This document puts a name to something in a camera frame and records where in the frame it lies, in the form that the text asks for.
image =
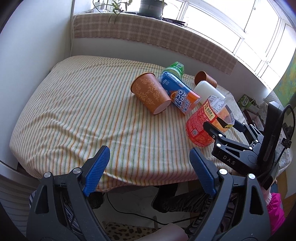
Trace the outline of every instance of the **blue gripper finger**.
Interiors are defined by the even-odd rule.
[[[207,160],[198,148],[192,148],[189,153],[190,163],[204,189],[204,192],[214,197],[219,185],[218,169]]]
[[[85,187],[83,189],[83,193],[87,197],[89,196],[90,193],[96,190],[96,187],[110,160],[110,149],[107,146],[103,146],[101,147],[101,149],[97,152],[95,157],[93,157],[93,158],[96,158],[96,160],[85,177]]]

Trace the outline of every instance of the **striped fabric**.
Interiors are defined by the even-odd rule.
[[[134,14],[87,13],[74,19],[75,38],[114,38],[184,54],[230,75],[237,59],[217,44],[178,25]]]
[[[162,70],[153,64],[96,56],[63,60],[23,109],[10,142],[13,154],[28,173],[41,178],[47,171],[59,175],[81,167],[106,145],[111,158],[98,186],[104,192],[124,185],[196,179],[189,162],[194,144],[185,132],[190,114],[184,116],[171,104],[164,112],[151,115],[130,91],[136,76],[143,72],[158,76]],[[183,77],[190,88],[193,80],[193,76]],[[243,122],[231,93],[217,88],[235,118]],[[247,144],[234,128],[226,136]],[[212,147],[201,149],[206,158],[231,171],[211,155]]]

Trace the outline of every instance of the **orange paper cup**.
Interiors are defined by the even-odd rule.
[[[212,86],[215,88],[217,87],[217,81],[214,80],[211,76],[209,76],[206,72],[204,71],[199,71],[195,78],[194,78],[194,83],[197,85],[199,82],[205,80],[206,82],[210,83]]]
[[[154,115],[164,111],[171,99],[151,72],[138,76],[131,84],[134,93]]]

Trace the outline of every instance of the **plant pot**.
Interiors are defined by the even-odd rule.
[[[140,14],[150,15],[160,18],[163,12],[163,2],[160,0],[141,0]]]

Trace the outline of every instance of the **bed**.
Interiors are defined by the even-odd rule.
[[[110,148],[110,162],[98,191],[126,185],[149,186],[197,179],[189,162],[195,147],[185,132],[184,116],[171,104],[151,115],[130,91],[143,72],[160,75],[164,68],[130,60],[74,56],[56,64],[23,109],[14,128],[10,148],[26,171],[36,177],[50,171],[68,173],[95,155],[102,145]],[[194,88],[194,77],[183,81]],[[235,118],[244,122],[233,96],[217,89]],[[247,144],[234,128],[232,140]],[[230,167],[211,155],[213,145],[201,148],[218,168]]]

